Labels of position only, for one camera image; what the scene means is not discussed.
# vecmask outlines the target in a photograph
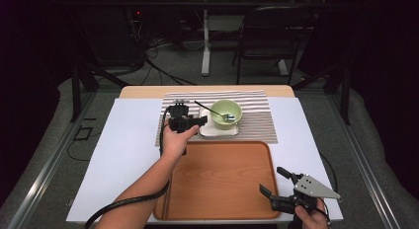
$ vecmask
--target human hand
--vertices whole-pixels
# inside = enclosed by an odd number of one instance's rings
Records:
[[[182,133],[174,132],[169,125],[169,120],[166,119],[163,130],[163,155],[162,157],[170,157],[178,159],[182,156],[188,140],[194,136],[200,127],[198,125],[192,126],[190,129]]]
[[[324,203],[318,198],[317,208],[324,212]],[[302,229],[327,229],[329,228],[327,220],[323,214],[313,210],[311,215],[301,206],[295,208],[295,214],[302,221]]]

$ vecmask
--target green bowl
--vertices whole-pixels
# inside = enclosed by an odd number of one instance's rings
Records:
[[[240,121],[242,116],[242,109],[241,107],[231,100],[219,100],[212,104],[210,107],[213,111],[218,112],[222,115],[224,114],[231,114],[235,117],[235,122],[227,122],[222,119],[222,116],[215,113],[210,113],[210,118],[215,123],[215,126],[219,129],[230,129],[233,127],[237,122]]]

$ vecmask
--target black backdrop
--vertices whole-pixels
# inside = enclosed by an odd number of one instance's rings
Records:
[[[39,0],[0,0],[0,204],[37,149],[69,65]]]
[[[331,0],[369,3],[369,0]],[[378,17],[364,46],[355,53],[351,87],[365,101],[381,138],[385,159],[401,184],[419,199],[419,8],[417,0],[379,0]],[[335,63],[363,13],[321,14],[299,69],[315,74]]]

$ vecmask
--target human arm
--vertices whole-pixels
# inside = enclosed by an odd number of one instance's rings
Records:
[[[198,129],[199,127],[195,125],[183,133],[175,133],[166,125],[163,131],[162,156],[115,201],[161,191],[169,181],[188,140],[198,132]],[[118,207],[105,213],[95,228],[143,228],[156,203],[157,199],[153,199]]]
[[[317,208],[324,212],[324,203],[319,198],[317,199]],[[320,212],[313,210],[311,214],[302,207],[297,206],[295,208],[295,214],[301,219],[302,221],[302,229],[327,229],[329,226],[327,225],[327,220],[323,214]]]

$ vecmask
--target forearm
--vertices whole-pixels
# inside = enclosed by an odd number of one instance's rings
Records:
[[[173,157],[161,157],[137,181],[128,187],[116,201],[156,193],[169,181],[177,162]],[[142,228],[147,222],[157,199],[116,208],[104,214],[96,228]]]

